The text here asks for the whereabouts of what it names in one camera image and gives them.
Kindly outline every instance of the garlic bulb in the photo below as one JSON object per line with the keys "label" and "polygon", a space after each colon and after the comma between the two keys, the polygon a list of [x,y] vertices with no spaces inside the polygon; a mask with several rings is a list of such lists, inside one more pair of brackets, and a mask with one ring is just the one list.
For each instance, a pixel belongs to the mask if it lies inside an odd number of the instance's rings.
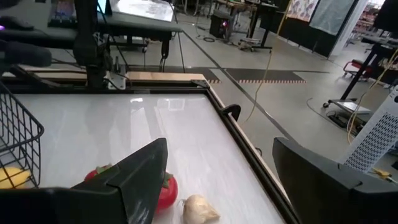
{"label": "garlic bulb", "polygon": [[218,212],[201,195],[191,195],[184,202],[183,219],[186,224],[204,224],[219,218]]}

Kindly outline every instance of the white table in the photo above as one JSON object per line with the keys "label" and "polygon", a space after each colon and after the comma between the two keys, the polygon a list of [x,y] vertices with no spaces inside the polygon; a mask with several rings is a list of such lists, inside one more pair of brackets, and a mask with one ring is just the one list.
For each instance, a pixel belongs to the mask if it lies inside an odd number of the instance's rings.
{"label": "white table", "polygon": [[[198,74],[175,73],[129,76],[203,79]],[[178,182],[178,200],[203,195],[221,214],[218,223],[284,222],[205,95],[16,96],[45,127],[41,187],[72,187],[96,166],[115,164],[164,137],[169,151],[167,170]],[[180,223],[181,214],[182,204],[175,203],[154,223]]]}

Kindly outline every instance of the black wire basket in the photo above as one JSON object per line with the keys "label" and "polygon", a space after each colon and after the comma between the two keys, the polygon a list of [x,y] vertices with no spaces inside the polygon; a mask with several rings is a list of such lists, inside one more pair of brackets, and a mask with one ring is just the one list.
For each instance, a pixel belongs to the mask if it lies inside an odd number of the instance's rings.
{"label": "black wire basket", "polygon": [[37,188],[44,127],[0,82],[0,189]]}

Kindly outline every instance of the yellow lemon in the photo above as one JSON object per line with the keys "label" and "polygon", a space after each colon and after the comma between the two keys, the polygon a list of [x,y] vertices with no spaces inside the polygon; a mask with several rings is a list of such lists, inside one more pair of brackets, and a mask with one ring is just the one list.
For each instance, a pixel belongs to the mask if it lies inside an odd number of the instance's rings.
{"label": "yellow lemon", "polygon": [[30,172],[28,170],[22,172],[21,169],[18,169],[16,167],[5,167],[0,169],[0,189],[11,189],[12,184],[10,181],[10,178],[7,178],[7,174],[9,177],[11,177],[11,181],[14,184],[14,186],[17,186],[23,182],[26,181],[26,179],[30,176]]}

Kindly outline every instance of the red tomato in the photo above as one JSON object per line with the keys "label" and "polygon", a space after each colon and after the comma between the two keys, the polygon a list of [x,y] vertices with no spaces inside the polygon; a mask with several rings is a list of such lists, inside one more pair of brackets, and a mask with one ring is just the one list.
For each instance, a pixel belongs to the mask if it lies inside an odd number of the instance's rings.
{"label": "red tomato", "polygon": [[85,177],[85,181],[87,180],[91,180],[93,177],[95,177],[96,175],[106,171],[107,169],[111,168],[112,165],[106,165],[106,166],[102,166],[102,167],[97,167],[95,170],[92,170],[91,172],[89,172],[86,177]]}
{"label": "red tomato", "polygon": [[156,206],[156,214],[171,207],[177,199],[178,186],[174,176],[170,175],[167,180],[168,186],[165,185],[160,190],[159,201]]}

